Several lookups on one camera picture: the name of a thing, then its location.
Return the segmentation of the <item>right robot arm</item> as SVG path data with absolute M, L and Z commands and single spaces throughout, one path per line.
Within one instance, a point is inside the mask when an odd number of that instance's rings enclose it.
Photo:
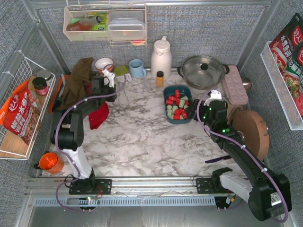
M 214 100 L 207 104 L 203 99 L 195 99 L 192 107 L 196 120 L 210 133 L 213 142 L 234 159 L 250 182 L 250 192 L 245 192 L 243 188 L 231 191 L 247 202 L 251 213 L 259 221 L 273 218 L 278 223 L 285 223 L 292 210 L 288 178 L 265 166 L 240 141 L 238 132 L 227 123 L 226 102 Z

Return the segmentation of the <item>red capsule cluster one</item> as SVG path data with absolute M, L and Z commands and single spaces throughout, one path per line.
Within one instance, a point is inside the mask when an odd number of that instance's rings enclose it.
M 169 95 L 168 100 L 175 101 L 175 100 L 176 100 L 176 97 L 175 97 L 175 96 L 172 96 L 172 95 Z

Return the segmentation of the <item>teal storage basket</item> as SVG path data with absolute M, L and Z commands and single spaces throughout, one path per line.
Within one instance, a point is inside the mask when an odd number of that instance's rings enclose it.
M 188 97 L 188 102 L 190 103 L 190 105 L 188 107 L 191 106 L 192 102 L 193 102 L 193 98 L 192 98 L 192 94 L 191 94 L 191 91 L 188 87 L 186 86 L 182 86 L 182 85 L 174 85 L 174 86 L 168 86 L 164 89 L 163 91 L 163 98 L 164 98 L 164 104 L 165 104 L 165 115 L 166 115 L 166 118 L 168 120 L 169 123 L 171 124 L 186 124 L 186 123 L 189 123 L 192 119 L 192 117 L 189 117 L 189 113 L 187 111 L 187 109 L 185 110 L 186 113 L 187 113 L 187 119 L 182 119 L 182 114 L 180 114 L 180 119 L 179 120 L 174 120 L 174 119 L 170 119 L 167 117 L 167 110 L 166 110 L 166 99 L 168 99 L 169 95 L 172 95 L 172 96 L 175 96 L 175 90 L 179 90 L 180 91 L 180 97 L 176 97 L 181 99 L 182 97 L 184 96 L 187 96 Z

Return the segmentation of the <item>red capsule top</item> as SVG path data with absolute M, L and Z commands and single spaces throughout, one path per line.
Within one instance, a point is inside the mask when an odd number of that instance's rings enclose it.
M 175 97 L 180 97 L 180 91 L 179 90 L 175 90 Z

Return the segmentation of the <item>red capsule cluster two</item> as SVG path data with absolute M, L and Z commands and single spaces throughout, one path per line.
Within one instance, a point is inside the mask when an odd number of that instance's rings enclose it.
M 187 113 L 186 112 L 183 112 L 181 116 L 182 116 L 182 119 L 187 119 Z

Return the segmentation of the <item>red capsule cluster four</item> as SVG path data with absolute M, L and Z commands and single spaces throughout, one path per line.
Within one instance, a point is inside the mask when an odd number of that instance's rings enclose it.
M 175 110 L 175 115 L 180 115 L 181 111 L 179 109 Z

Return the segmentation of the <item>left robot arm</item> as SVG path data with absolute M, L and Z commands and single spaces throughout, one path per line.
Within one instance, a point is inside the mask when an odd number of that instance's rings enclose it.
M 91 79 L 90 94 L 68 109 L 54 110 L 51 142 L 67 158 L 73 170 L 69 188 L 76 191 L 92 191 L 96 187 L 93 168 L 88 163 L 82 144 L 84 140 L 83 119 L 98 110 L 106 101 L 116 99 L 115 74 L 108 70 L 104 76 Z

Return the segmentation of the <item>red cloth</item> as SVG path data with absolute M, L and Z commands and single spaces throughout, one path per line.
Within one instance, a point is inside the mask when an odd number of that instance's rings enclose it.
M 109 115 L 109 108 L 106 102 L 99 104 L 101 99 L 90 99 L 92 104 L 92 111 L 89 113 L 89 126 L 91 130 L 98 129 L 99 126 L 107 119 Z

